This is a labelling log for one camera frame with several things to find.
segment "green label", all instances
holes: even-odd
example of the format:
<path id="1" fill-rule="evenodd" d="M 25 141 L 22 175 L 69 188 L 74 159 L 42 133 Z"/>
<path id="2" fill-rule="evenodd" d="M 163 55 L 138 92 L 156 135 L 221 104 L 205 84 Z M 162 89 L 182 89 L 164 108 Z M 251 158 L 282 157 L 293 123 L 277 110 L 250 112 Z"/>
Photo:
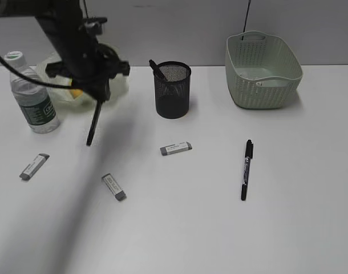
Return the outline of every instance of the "green label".
<path id="1" fill-rule="evenodd" d="M 40 126 L 46 124 L 56 116 L 56 111 L 48 96 L 40 104 L 34 106 L 19 106 L 28 122 L 33 126 Z"/>

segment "black robotic arm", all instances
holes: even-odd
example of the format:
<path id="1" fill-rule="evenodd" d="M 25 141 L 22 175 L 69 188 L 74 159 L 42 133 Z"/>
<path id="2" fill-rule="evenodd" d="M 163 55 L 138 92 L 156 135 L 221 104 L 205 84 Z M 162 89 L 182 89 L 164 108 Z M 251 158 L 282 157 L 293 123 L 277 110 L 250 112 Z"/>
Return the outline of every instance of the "black robotic arm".
<path id="1" fill-rule="evenodd" d="M 109 100 L 109 79 L 128 75 L 128 62 L 114 50 L 100 44 L 97 25 L 105 18 L 83 19 L 79 0 L 0 0 L 0 17 L 35 17 L 62 61 L 50 64 L 46 73 L 69 77 L 97 100 L 87 145 L 90 146 L 102 104 Z"/>

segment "pen holder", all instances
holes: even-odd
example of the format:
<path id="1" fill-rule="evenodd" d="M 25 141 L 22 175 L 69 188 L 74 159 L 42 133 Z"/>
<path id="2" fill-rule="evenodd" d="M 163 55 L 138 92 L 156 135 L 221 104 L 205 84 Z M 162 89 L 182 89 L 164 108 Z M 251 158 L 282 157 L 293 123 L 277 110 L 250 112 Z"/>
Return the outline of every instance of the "pen holder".
<path id="1" fill-rule="evenodd" d="M 166 79 L 154 75 L 157 113 L 167 119 L 177 119 L 189 110 L 189 87 L 192 70 L 180 62 L 164 62 L 157 65 Z"/>

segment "marker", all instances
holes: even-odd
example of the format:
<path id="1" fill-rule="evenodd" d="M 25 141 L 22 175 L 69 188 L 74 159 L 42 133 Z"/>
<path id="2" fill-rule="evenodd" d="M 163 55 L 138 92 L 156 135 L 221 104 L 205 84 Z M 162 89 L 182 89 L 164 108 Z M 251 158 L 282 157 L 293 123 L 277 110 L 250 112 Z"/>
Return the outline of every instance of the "marker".
<path id="1" fill-rule="evenodd" d="M 248 140 L 246 143 L 246 151 L 245 151 L 244 181 L 241 187 L 242 201 L 246 201 L 246 194 L 248 193 L 250 161 L 251 159 L 253 159 L 253 149 L 254 149 L 254 144 L 252 143 L 251 140 Z"/>

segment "bottle cap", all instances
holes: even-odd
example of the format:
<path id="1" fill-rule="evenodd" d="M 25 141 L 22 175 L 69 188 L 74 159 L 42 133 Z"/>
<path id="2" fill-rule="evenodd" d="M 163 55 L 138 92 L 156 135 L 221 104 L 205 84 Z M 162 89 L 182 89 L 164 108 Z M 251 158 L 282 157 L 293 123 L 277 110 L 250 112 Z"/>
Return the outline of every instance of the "bottle cap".
<path id="1" fill-rule="evenodd" d="M 27 64 L 26 58 L 21 51 L 9 51 L 4 56 L 4 60 L 14 68 L 23 67 Z"/>

